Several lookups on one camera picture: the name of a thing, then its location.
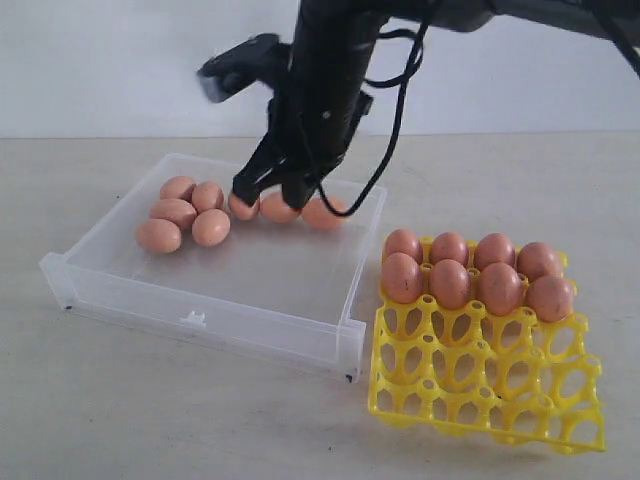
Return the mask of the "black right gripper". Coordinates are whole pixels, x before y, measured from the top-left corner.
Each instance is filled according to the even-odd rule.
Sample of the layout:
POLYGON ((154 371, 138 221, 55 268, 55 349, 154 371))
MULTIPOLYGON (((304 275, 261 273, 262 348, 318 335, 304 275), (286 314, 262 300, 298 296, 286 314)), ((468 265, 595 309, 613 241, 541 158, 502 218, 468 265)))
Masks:
POLYGON ((343 160, 378 34, 388 16, 366 1, 302 1, 290 46, 286 86, 274 96, 274 123, 232 193, 253 206, 263 191, 282 184, 291 209, 303 209, 321 181, 343 160), (311 172, 301 123, 319 175, 311 172))

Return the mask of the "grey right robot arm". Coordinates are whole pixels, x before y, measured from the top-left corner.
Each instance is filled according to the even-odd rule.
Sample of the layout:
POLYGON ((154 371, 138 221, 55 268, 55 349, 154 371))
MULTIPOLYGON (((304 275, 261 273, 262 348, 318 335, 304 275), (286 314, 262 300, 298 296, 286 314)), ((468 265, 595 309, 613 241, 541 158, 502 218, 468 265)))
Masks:
POLYGON ((399 131, 428 30, 470 33, 498 16, 609 40, 632 68, 639 65, 635 1, 303 1, 291 43, 262 33, 199 70, 213 102, 256 82, 273 93, 266 133, 235 175, 233 194, 253 205, 276 186, 288 206, 303 208, 322 192, 369 112, 374 81, 367 69, 378 41, 405 38, 412 44, 402 72, 380 82, 397 92, 393 130, 399 131))

